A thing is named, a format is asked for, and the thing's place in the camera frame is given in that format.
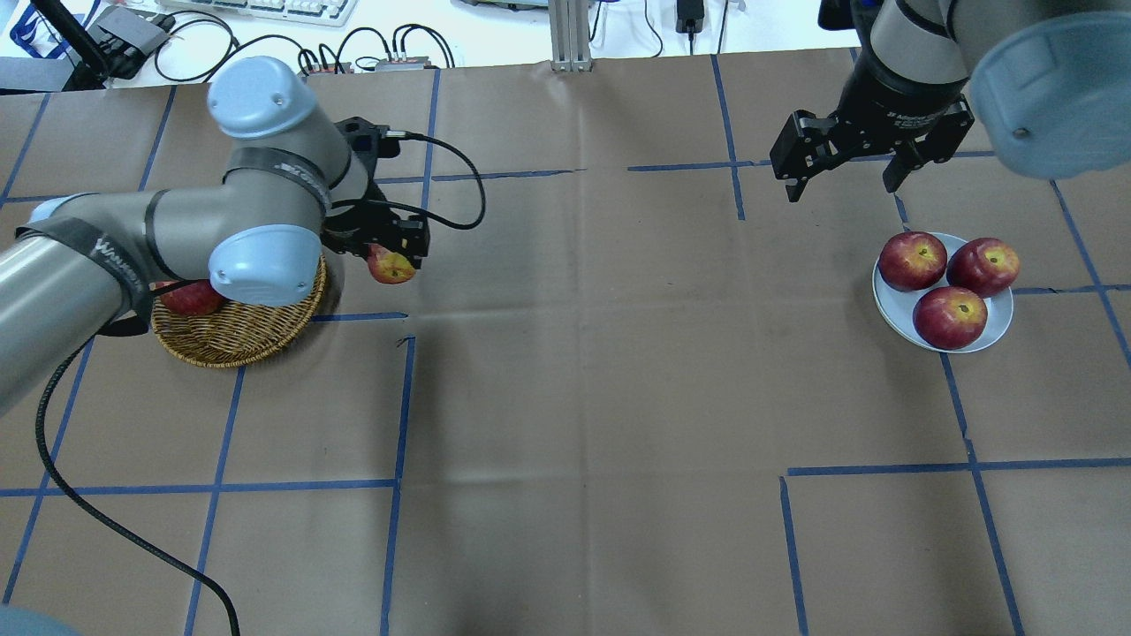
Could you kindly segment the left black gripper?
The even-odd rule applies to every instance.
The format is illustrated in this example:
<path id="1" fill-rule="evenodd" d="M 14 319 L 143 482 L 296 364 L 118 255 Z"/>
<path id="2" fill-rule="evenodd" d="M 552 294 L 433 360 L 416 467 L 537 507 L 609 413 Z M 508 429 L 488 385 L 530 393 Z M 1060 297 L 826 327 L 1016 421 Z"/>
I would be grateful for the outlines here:
<path id="1" fill-rule="evenodd" d="M 347 161 L 329 184 L 331 206 L 323 221 L 323 246 L 335 253 L 365 259 L 368 243 L 404 253 L 420 270 L 429 256 L 429 222 L 422 213 L 395 207 L 375 183 L 382 160 L 402 154 L 400 139 L 388 124 L 372 124 L 363 117 L 336 122 L 347 145 Z"/>

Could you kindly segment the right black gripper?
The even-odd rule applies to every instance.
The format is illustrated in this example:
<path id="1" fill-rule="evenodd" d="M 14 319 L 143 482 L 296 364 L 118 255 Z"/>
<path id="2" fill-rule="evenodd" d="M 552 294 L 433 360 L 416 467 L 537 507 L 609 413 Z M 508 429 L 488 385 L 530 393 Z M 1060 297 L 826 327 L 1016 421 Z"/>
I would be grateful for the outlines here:
<path id="1" fill-rule="evenodd" d="M 865 122 L 838 112 L 791 114 L 769 152 L 774 177 L 785 182 L 791 204 L 800 201 L 812 178 L 870 157 L 888 157 L 882 182 L 886 192 L 896 194 L 916 170 L 953 158 L 976 121 L 962 95 L 936 114 L 893 117 L 888 109 L 877 113 L 880 117 Z"/>

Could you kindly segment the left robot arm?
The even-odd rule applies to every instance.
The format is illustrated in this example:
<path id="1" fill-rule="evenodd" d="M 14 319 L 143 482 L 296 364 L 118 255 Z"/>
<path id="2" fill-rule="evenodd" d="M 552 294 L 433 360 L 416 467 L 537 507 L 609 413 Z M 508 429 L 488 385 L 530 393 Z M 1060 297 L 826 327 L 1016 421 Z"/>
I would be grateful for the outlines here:
<path id="1" fill-rule="evenodd" d="M 209 114 L 233 140 L 221 184 L 49 199 L 1 259 L 1 393 L 10 411 L 62 359 L 121 315 L 149 318 L 152 286 L 207 281 L 243 306 L 297 306 L 323 250 L 372 246 L 420 267 L 428 217 L 385 201 L 375 161 L 399 134 L 359 117 L 333 122 L 274 57 L 217 75 Z"/>

